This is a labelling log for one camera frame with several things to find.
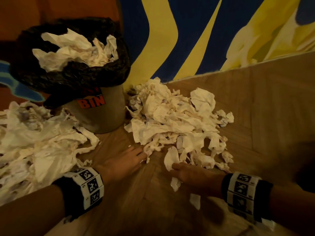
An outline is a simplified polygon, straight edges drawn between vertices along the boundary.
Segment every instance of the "wristband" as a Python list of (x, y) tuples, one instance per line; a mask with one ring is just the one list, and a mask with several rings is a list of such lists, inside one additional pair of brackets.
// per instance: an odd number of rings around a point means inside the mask
[(102, 202), (103, 181), (92, 167), (68, 171), (53, 184), (57, 185), (63, 194), (65, 222), (72, 222)]
[(260, 177), (235, 172), (224, 177), (221, 191), (230, 212), (251, 223), (266, 224), (266, 221), (270, 222), (269, 197), (272, 187), (273, 184)]

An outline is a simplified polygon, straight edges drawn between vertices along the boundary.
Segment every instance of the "dark blue painted area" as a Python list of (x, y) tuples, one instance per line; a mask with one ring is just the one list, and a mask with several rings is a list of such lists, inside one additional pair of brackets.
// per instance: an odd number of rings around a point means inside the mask
[(13, 80), (6, 77), (0, 77), (0, 83), (13, 87)]
[(295, 16), (296, 23), (307, 25), (315, 21), (315, 0), (301, 0)]
[(152, 75), (162, 82), (172, 80), (207, 26), (219, 0), (168, 0), (177, 29), (178, 40), (173, 50)]
[(18, 83), (18, 86), (14, 89), (13, 94), (20, 98), (30, 99), (34, 102), (45, 101), (45, 98), (40, 93), (29, 89), (26, 85), (21, 83)]
[(0, 63), (0, 72), (9, 72), (9, 64)]
[(249, 22), (264, 0), (222, 0), (197, 75), (219, 70), (236, 33)]
[(133, 63), (149, 38), (149, 22), (141, 0), (120, 0), (120, 4), (123, 13), (123, 38)]

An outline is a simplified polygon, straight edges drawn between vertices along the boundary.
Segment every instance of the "wad of paper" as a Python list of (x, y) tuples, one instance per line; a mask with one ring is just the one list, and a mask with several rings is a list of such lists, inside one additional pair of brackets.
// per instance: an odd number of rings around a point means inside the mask
[[(79, 148), (90, 141), (91, 146)], [(89, 152), (99, 139), (79, 126), (65, 109), (57, 116), (33, 103), (0, 111), (0, 206), (49, 186), (73, 166), (85, 166), (76, 155)]]
[[(153, 151), (160, 151), (167, 144), (170, 147), (164, 158), (168, 171), (173, 163), (186, 162), (206, 169), (215, 166), (229, 171), (233, 156), (226, 151), (225, 136), (219, 135), (219, 129), (234, 122), (234, 116), (223, 110), (213, 113), (214, 94), (197, 88), (184, 97), (179, 90), (170, 91), (160, 83), (159, 78), (149, 79), (146, 83), (134, 86), (136, 95), (130, 98), (128, 111), (133, 117), (125, 130), (133, 133), (136, 143), (144, 146), (149, 156)], [(210, 139), (207, 146), (211, 155), (201, 152), (205, 138)], [(215, 156), (222, 155), (224, 162), (216, 162)], [(172, 178), (171, 187), (177, 191), (181, 182)], [(191, 195), (190, 202), (200, 208), (200, 196)]]
[(106, 45), (94, 38), (94, 46), (83, 35), (70, 29), (64, 35), (45, 32), (42, 33), (41, 37), (43, 40), (60, 47), (56, 53), (52, 51), (46, 53), (41, 49), (32, 49), (40, 67), (46, 72), (62, 71), (69, 61), (81, 62), (89, 67), (94, 67), (104, 66), (118, 59), (116, 38), (112, 35), (108, 35), (106, 38)]

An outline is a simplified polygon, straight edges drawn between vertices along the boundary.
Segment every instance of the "gray trash bin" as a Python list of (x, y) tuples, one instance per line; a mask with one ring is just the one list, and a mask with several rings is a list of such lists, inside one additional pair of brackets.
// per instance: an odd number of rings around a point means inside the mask
[(101, 95), (76, 99), (65, 105), (82, 126), (93, 133), (113, 131), (125, 119), (123, 86), (100, 89)]

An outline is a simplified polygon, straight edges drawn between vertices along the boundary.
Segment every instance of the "plastic bag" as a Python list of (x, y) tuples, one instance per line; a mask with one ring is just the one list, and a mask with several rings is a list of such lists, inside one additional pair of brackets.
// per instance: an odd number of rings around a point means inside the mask
[[(46, 72), (39, 66), (32, 49), (56, 52), (59, 47), (44, 41), (41, 34), (49, 32), (62, 35), (67, 33), (67, 28), (85, 36), (91, 43), (94, 38), (106, 43), (108, 35), (113, 35), (116, 38), (119, 59), (102, 67), (89, 67), (85, 63), (70, 61), (62, 71)], [(44, 103), (49, 109), (80, 97), (84, 88), (120, 85), (126, 81), (130, 72), (128, 48), (110, 18), (58, 19), (53, 24), (31, 27), (19, 35), (15, 56), (10, 74), (31, 89), (51, 94)]]

